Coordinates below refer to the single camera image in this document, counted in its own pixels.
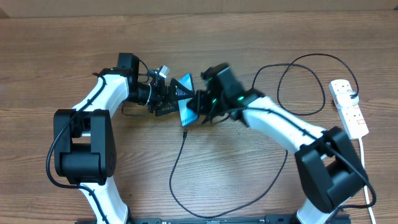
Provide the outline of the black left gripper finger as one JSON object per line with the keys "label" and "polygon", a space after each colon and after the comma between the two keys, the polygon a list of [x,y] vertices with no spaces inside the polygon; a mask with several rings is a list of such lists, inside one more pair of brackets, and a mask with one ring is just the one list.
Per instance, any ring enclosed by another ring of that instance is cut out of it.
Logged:
{"label": "black left gripper finger", "polygon": [[170,100],[185,100],[193,98],[195,92],[189,90],[187,87],[182,85],[178,80],[172,78],[169,85],[169,99]]}
{"label": "black left gripper finger", "polygon": [[178,102],[168,102],[168,103],[161,103],[155,107],[155,115],[156,116],[163,116],[169,113],[173,113],[179,110]]}

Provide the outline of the blue Samsung smartphone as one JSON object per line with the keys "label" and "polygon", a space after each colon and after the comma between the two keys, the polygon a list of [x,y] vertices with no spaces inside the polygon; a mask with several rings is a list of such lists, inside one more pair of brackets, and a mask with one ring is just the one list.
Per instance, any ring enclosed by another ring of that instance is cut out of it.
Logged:
{"label": "blue Samsung smartphone", "polygon": [[[192,76],[190,73],[187,73],[184,77],[182,77],[179,80],[179,82],[184,87],[188,88],[189,90],[191,90],[191,91],[195,90],[193,87],[193,80],[192,80]],[[196,114],[196,112],[194,112],[193,110],[191,110],[187,107],[187,103],[189,101],[190,101],[190,98],[178,101],[180,120],[181,120],[181,125],[183,127],[186,127],[189,124],[191,124],[199,119],[199,116]]]}

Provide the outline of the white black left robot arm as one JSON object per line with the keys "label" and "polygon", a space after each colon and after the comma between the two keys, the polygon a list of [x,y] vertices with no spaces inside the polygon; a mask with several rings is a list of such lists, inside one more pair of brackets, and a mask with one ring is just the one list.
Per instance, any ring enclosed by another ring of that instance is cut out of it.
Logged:
{"label": "white black left robot arm", "polygon": [[163,65],[147,70],[139,81],[142,60],[120,53],[115,67],[96,73],[97,84],[79,104],[59,109],[53,117],[53,143],[45,169],[49,181],[83,192],[95,213],[95,223],[133,223],[114,181],[116,143],[111,118],[119,105],[130,101],[148,107],[156,116],[178,110],[178,101],[194,96],[192,89],[171,79]]}

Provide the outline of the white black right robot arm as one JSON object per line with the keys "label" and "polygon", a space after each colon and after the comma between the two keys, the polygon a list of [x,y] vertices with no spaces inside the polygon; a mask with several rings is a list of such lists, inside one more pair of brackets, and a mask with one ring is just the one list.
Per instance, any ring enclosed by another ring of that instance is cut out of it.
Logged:
{"label": "white black right robot arm", "polygon": [[340,210],[350,207],[347,201],[364,187],[371,191],[372,200],[355,208],[367,209],[376,203],[376,193],[344,130],[307,123],[261,91],[245,89],[228,63],[208,68],[201,78],[206,88],[195,92],[188,109],[205,116],[205,121],[228,114],[264,133],[295,157],[307,199],[292,223],[330,223]]}

